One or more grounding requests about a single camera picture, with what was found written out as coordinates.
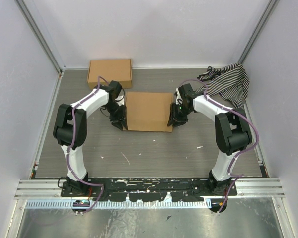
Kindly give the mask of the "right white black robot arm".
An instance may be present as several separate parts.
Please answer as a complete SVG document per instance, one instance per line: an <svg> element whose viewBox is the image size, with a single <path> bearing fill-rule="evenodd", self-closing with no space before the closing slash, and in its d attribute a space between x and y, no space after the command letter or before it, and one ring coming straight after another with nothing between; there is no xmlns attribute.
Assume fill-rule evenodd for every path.
<svg viewBox="0 0 298 238"><path fill-rule="evenodd" d="M242 151L252 143L249 123L242 108L232 109L209 96L177 98L171 103L168 126L177 127L188 121L191 112L201 113L215 124L215 140L219 149L214 167L209 171L207 188L221 195L231 184L232 169Z"/></svg>

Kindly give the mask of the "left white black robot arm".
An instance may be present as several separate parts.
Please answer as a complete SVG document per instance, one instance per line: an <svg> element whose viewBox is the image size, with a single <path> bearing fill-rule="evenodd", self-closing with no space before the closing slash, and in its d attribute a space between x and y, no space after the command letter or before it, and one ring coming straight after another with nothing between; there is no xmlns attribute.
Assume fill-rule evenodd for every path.
<svg viewBox="0 0 298 238"><path fill-rule="evenodd" d="M120 95L124 91L120 85L102 85L75 103L59 106L53 137L65 156L67 176L62 190L67 193L83 197L92 187L102 187L101 184L88 181L88 172L84 165L83 145L87 138L87 119L95 111L105 109L112 126L119 130L128 129L127 107L123 102L124 95Z"/></svg>

